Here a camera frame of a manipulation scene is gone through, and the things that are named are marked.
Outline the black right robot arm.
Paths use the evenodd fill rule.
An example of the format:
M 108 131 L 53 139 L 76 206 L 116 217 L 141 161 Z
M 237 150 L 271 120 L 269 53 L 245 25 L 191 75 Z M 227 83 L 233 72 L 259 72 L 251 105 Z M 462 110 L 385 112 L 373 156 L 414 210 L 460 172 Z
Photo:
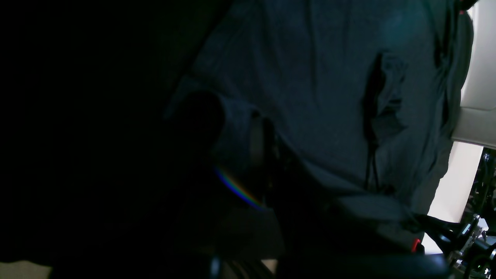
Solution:
M 416 214 L 456 279 L 495 278 L 495 150 L 483 148 L 459 222 Z

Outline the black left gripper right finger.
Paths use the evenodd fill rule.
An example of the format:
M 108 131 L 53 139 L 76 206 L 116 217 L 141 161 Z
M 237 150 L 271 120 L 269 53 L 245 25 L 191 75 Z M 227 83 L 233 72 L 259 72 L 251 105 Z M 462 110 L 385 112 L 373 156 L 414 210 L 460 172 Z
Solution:
M 278 279 L 450 279 L 443 256 L 406 244 L 424 227 L 400 201 L 361 188 L 326 187 L 261 116 L 250 148 L 268 178 L 265 204 L 277 216 L 286 252 Z

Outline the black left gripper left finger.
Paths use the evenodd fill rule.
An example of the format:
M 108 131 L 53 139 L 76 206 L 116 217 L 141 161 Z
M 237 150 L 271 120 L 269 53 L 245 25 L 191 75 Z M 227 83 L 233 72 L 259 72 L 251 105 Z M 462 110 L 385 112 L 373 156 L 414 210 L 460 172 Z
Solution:
M 198 279 L 209 274 L 212 256 L 179 237 L 183 217 L 193 210 L 203 162 L 217 140 L 225 115 L 218 97 L 188 94 L 160 129 L 155 142 L 135 148 L 114 180 L 101 184 L 77 208 L 87 212 L 80 240 L 65 242 L 52 279 Z

